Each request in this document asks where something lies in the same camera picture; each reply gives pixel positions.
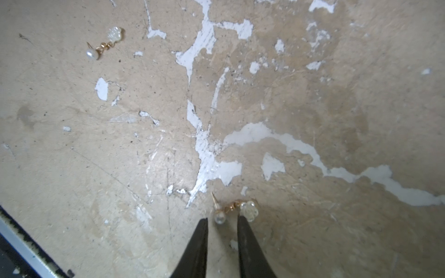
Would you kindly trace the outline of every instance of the scratch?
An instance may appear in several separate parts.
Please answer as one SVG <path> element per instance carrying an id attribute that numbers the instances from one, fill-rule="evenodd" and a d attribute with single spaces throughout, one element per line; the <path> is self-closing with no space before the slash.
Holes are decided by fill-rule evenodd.
<path id="1" fill-rule="evenodd" d="M 27 37 L 23 36 L 23 35 L 20 34 L 20 33 L 19 33 L 19 38 L 24 39 L 24 40 L 27 40 L 27 41 L 29 41 L 32 45 L 34 45 L 34 44 L 32 43 L 32 41 L 30 41 Z"/>

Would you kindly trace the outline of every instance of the paint chip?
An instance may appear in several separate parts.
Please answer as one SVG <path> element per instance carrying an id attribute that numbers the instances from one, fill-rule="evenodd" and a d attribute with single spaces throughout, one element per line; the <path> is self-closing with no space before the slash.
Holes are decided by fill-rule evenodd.
<path id="1" fill-rule="evenodd" d="M 111 107 L 113 106 L 117 106 L 117 102 L 119 101 L 119 95 L 116 96 L 116 98 L 114 99 L 114 101 L 111 102 Z"/>
<path id="2" fill-rule="evenodd" d="M 282 172 L 285 173 L 284 163 L 271 156 L 270 153 L 266 153 L 263 158 L 263 164 L 261 165 L 263 170 L 264 179 L 266 181 L 271 179 L 273 173 Z"/>
<path id="3" fill-rule="evenodd" d="M 243 186 L 243 189 L 241 189 L 241 195 L 246 196 L 246 190 L 248 189 L 247 186 Z"/>
<path id="4" fill-rule="evenodd" d="M 313 12 L 315 9 L 325 8 L 329 13 L 334 13 L 334 7 L 335 7 L 335 3 L 332 5 L 329 5 L 328 3 L 324 2 L 323 0 L 313 0 L 312 4 L 309 6 L 309 11 Z"/>
<path id="5" fill-rule="evenodd" d="M 108 82 L 105 82 L 105 80 L 101 77 L 99 80 L 97 80 L 96 87 L 94 87 L 94 89 L 96 90 L 99 99 L 107 101 Z"/>
<path id="6" fill-rule="evenodd" d="M 324 61 L 312 62 L 312 63 L 306 65 L 306 68 L 309 70 L 318 70 L 323 63 L 324 63 Z"/>
<path id="7" fill-rule="evenodd" d="M 275 43 L 275 51 L 280 54 L 284 52 L 284 43 L 281 39 L 278 39 Z"/>
<path id="8" fill-rule="evenodd" d="M 430 68 L 426 68 L 422 71 L 422 75 L 427 75 L 431 73 L 431 69 Z"/>
<path id="9" fill-rule="evenodd" d="M 250 73 L 251 74 L 256 74 L 257 73 L 257 71 L 259 70 L 259 67 L 260 67 L 260 65 L 257 63 L 257 62 L 252 62 L 251 63 L 251 67 L 250 67 L 250 69 L 249 69 L 249 71 L 250 71 Z"/>
<path id="10" fill-rule="evenodd" d="M 166 195 L 170 196 L 172 193 L 173 193 L 173 185 L 169 185 L 169 187 L 167 187 Z"/>
<path id="11" fill-rule="evenodd" d="M 230 247 L 233 250 L 238 251 L 238 241 L 231 239 L 230 240 Z"/>
<path id="12" fill-rule="evenodd" d="M 150 114 L 148 114 L 148 112 L 139 111 L 139 116 L 141 116 L 141 117 L 149 117 L 152 120 L 152 122 L 153 122 L 153 124 L 155 126 L 159 126 L 161 124 L 161 122 L 159 120 L 156 120 L 152 116 L 150 116 Z"/>

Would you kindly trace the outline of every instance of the earring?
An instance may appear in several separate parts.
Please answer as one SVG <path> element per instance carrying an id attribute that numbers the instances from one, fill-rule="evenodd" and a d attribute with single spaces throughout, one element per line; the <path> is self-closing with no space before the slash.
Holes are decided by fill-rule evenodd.
<path id="1" fill-rule="evenodd" d="M 110 28 L 110 30 L 108 31 L 108 39 L 110 40 L 109 42 L 101 43 L 101 45 L 96 47 L 96 49 L 94 49 L 87 42 L 88 49 L 86 50 L 86 55 L 87 55 L 88 59 L 90 59 L 90 60 L 97 60 L 97 59 L 99 59 L 100 55 L 106 49 L 110 49 L 111 47 L 114 46 L 115 43 L 117 43 L 118 41 L 122 40 L 122 28 L 116 27 L 116 26 Z"/>
<path id="2" fill-rule="evenodd" d="M 226 214 L 224 213 L 224 210 L 221 208 L 221 205 L 218 203 L 218 200 L 216 200 L 213 192 L 212 192 L 212 199 L 215 205 L 215 216 L 214 216 L 215 222 L 216 224 L 223 224 L 226 221 Z"/>
<path id="3" fill-rule="evenodd" d="M 217 224 L 223 224 L 226 221 L 226 214 L 236 209 L 239 209 L 239 215 L 244 216 L 248 222 L 254 221 L 259 214 L 258 208 L 253 201 L 236 200 L 222 209 L 213 192 L 212 198 L 215 204 L 214 219 Z"/>

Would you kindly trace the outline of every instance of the gold ear pin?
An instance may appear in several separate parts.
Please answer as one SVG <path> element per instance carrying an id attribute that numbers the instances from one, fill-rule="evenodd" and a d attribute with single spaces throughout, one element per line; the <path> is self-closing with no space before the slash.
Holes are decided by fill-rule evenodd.
<path id="1" fill-rule="evenodd" d="M 99 59 L 99 57 L 105 50 L 110 49 L 111 47 L 114 46 L 115 43 L 122 40 L 122 28 L 116 27 L 116 26 L 110 28 L 110 30 L 108 31 L 108 39 L 110 40 L 109 42 L 101 43 L 101 45 L 96 47 L 96 49 L 94 49 L 87 42 L 88 49 L 86 50 L 86 55 L 87 55 L 88 59 L 90 59 L 90 60 Z"/>
<path id="2" fill-rule="evenodd" d="M 236 200 L 223 208 L 216 200 L 213 192 L 211 194 L 215 205 L 214 219 L 217 224 L 223 224 L 226 221 L 226 214 L 236 209 L 239 209 L 239 215 L 244 216 L 248 222 L 254 221 L 259 214 L 258 208 L 253 201 Z"/>

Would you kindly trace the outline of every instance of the water stain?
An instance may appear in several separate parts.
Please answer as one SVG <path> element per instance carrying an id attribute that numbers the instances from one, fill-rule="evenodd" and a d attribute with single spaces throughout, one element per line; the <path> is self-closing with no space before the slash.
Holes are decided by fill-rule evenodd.
<path id="1" fill-rule="evenodd" d="M 36 122 L 29 119 L 32 115 L 34 115 L 34 111 L 29 109 L 28 106 L 22 106 L 19 111 L 17 111 L 17 119 L 21 120 L 25 126 L 34 129 Z"/>

